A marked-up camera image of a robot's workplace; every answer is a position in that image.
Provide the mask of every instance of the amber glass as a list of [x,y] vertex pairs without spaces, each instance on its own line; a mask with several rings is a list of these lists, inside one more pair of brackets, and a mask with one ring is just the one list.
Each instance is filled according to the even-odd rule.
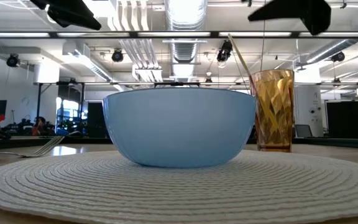
[[291,152],[293,123],[292,70],[252,74],[257,99],[255,128],[260,151]]

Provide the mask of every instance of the wooden table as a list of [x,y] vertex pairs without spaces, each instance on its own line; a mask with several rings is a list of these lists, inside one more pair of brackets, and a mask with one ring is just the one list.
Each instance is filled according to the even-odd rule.
[[[255,145],[246,146],[248,150],[256,150]],[[10,152],[18,152],[18,153],[31,153],[37,150],[37,147],[26,147],[26,148],[16,148],[10,149]],[[96,152],[96,151],[110,151],[116,150],[113,145],[66,145],[66,146],[57,146],[51,151],[50,156],[60,156],[66,154],[77,154],[77,153],[85,153],[85,152]],[[314,155],[314,156],[323,156],[323,157],[331,157],[335,159],[343,159],[352,162],[358,162],[358,149],[351,148],[343,148],[343,147],[327,147],[327,146],[312,146],[312,145],[294,145],[293,146],[294,153]],[[22,161],[23,159],[19,159],[13,156],[2,156],[0,155],[0,166],[16,162]],[[0,210],[0,224],[69,224],[70,222],[63,222],[58,220],[52,220],[43,217],[36,217],[32,215],[24,215],[20,213],[13,212],[5,212]],[[324,224],[350,224],[357,223],[358,217],[355,218],[345,218],[340,220],[331,220],[328,222],[324,222]]]

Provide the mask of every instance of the light blue bowl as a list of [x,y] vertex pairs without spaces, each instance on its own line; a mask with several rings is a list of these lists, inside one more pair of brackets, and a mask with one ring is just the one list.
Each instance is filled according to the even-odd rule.
[[250,95],[208,88],[125,91],[103,100],[110,138],[124,157],[175,168],[234,158],[247,143],[255,106]]

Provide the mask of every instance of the fork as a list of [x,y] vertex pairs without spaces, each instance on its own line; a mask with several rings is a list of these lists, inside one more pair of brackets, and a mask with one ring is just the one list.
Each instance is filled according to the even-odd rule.
[[42,146],[37,151],[33,152],[32,154],[19,154],[15,152],[0,152],[0,154],[6,155],[14,155],[19,156],[21,158],[36,158],[44,156],[46,153],[50,152],[56,145],[58,145],[65,137],[64,136],[56,136],[51,139],[48,143]]

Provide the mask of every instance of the ventilation duct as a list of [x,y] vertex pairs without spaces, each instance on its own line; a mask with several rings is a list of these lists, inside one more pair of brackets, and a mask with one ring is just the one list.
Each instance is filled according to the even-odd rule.
[[320,48],[319,50],[313,52],[308,56],[308,63],[316,63],[319,61],[322,61],[324,59],[327,59],[342,50],[358,43],[358,39],[346,39],[346,40],[336,40],[328,45],[325,45],[324,47]]
[[[206,18],[207,0],[165,0],[165,12],[169,30],[203,30]],[[198,44],[171,44],[173,73],[176,77],[190,77],[194,72],[194,63]]]

